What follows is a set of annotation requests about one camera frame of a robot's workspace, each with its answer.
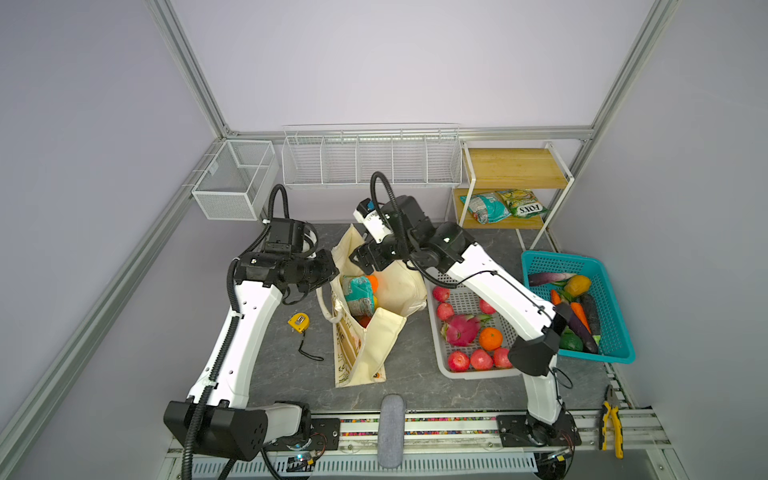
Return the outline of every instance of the snack bag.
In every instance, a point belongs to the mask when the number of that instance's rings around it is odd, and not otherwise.
[[[547,213],[549,210],[539,203],[536,196],[530,190],[503,190],[497,192],[502,198],[509,213],[516,218],[531,218]]]
[[[467,197],[460,197],[467,203]],[[467,209],[479,223],[496,223],[509,217],[510,213],[496,192],[472,195]]]

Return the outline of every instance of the white mesh basket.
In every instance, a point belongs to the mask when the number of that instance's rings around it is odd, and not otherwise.
[[[283,144],[283,182],[288,186],[367,185],[377,170],[391,184],[458,185],[462,179],[458,129],[289,134]]]
[[[227,140],[192,194],[211,220],[258,220],[279,169],[271,141]]]

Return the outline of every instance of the basket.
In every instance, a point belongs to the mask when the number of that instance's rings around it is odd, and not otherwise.
[[[598,305],[601,338],[599,354],[560,350],[559,355],[595,362],[632,363],[634,348],[629,338],[624,317],[614,295],[608,273],[599,260],[566,253],[537,252],[529,250],[522,254],[523,277],[525,286],[541,298],[549,298],[550,284],[528,286],[528,275],[542,272],[565,272],[584,275],[592,280],[589,293]]]
[[[378,170],[392,185],[459,185],[462,148],[458,129],[289,134],[283,144],[283,182],[289,187],[369,185]]]
[[[271,141],[227,140],[192,194],[210,220],[259,220],[279,169]]]
[[[436,275],[438,280],[445,282],[454,281],[450,276],[445,275],[444,273],[438,273],[437,270],[430,269],[429,272],[432,275]],[[427,285],[427,290],[432,292],[432,289],[435,288],[435,286],[428,280],[424,280],[424,282]],[[454,313],[469,316],[474,316],[480,313],[480,309],[478,308],[480,297],[466,286],[460,285],[451,290],[451,297],[448,302],[453,307]],[[438,305],[439,302],[435,300],[435,297],[428,294],[427,309],[429,310],[429,321],[432,324],[432,340],[435,342],[437,366],[443,375],[450,379],[495,379],[503,376],[515,376],[521,374],[520,370],[516,368],[497,369],[496,367],[483,371],[470,369],[466,372],[452,372],[451,369],[448,368],[448,356],[457,350],[464,352],[467,356],[471,356],[472,352],[480,348],[480,344],[477,339],[475,339],[470,346],[453,346],[446,342],[440,333],[444,322],[442,322],[436,315]],[[494,313],[492,318],[484,325],[484,327],[488,326],[492,326],[502,332],[502,335],[504,336],[504,341],[502,342],[503,348],[508,349],[518,337],[518,334],[515,332],[515,329],[512,328],[512,325],[504,320],[498,313]]]

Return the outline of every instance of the dragon fruit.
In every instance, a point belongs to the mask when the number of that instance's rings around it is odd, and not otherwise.
[[[453,346],[469,346],[477,338],[480,326],[489,319],[490,315],[454,315],[442,326],[442,336]]]

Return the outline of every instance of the tape measure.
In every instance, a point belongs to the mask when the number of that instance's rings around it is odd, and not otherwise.
[[[288,325],[291,325],[298,333],[304,333],[304,330],[310,327],[310,316],[306,313],[297,313],[290,317]]]

